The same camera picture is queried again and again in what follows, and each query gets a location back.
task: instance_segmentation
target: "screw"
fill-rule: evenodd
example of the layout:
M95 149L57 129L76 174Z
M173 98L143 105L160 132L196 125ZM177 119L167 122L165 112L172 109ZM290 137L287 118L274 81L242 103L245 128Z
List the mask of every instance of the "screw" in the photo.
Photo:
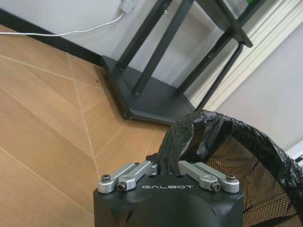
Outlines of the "screw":
M102 182L109 182L110 181L110 175L109 174L104 174L101 177Z
M234 181L236 179L236 176L234 174L227 174L226 180L227 181Z
M221 186L218 182L213 182L211 185L210 185L210 188L214 191L214 192L218 192L220 191L221 189Z
M119 184L117 184L117 189L119 192L124 192L126 189L126 186L124 183L119 183Z

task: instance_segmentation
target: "power adapter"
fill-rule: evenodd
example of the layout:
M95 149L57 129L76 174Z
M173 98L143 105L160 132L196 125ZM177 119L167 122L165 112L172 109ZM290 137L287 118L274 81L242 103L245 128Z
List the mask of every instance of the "power adapter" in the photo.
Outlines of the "power adapter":
M132 9L135 7L137 4L138 0L123 0L120 8L123 10L124 13L130 13Z

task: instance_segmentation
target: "trash can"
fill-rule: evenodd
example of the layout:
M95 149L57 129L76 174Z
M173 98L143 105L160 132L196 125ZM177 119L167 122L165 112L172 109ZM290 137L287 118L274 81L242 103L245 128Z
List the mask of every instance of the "trash can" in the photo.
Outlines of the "trash can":
M303 170L266 134L225 115L198 110L176 121L157 154L158 174L178 175L178 161L204 162L234 174L245 193L245 227L302 227Z

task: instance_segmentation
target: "wooden floor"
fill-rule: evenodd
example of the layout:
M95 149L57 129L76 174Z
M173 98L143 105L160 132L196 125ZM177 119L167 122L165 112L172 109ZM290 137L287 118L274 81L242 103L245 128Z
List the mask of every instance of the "wooden floor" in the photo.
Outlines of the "wooden floor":
M91 227L98 178L158 151L168 128L125 121L102 73L0 36L0 226Z

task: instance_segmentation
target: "white cable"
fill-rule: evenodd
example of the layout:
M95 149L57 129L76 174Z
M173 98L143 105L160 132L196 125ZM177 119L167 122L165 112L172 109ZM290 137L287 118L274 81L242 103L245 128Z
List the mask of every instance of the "white cable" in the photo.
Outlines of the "white cable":
M96 26L96 27L93 27L91 29L88 29L88 30L83 30L83 31L73 31L73 32L67 32L67 33L63 33L63 34L40 34L40 33L18 33L18 32L0 32L0 35L38 35L38 36L49 36L49 37L56 37L56 36L63 36L63 35L69 35L69 34L74 34L74 33L85 33L85 32L90 32L90 31L93 31L97 28L100 28L100 27L103 27L103 26L106 26L106 25L110 25L114 22L117 22L118 20L120 20L122 18L122 16L124 15L124 12L121 13L121 15L111 21L111 22L108 22L108 23L105 23L105 24L102 24L102 25L99 25L99 26Z

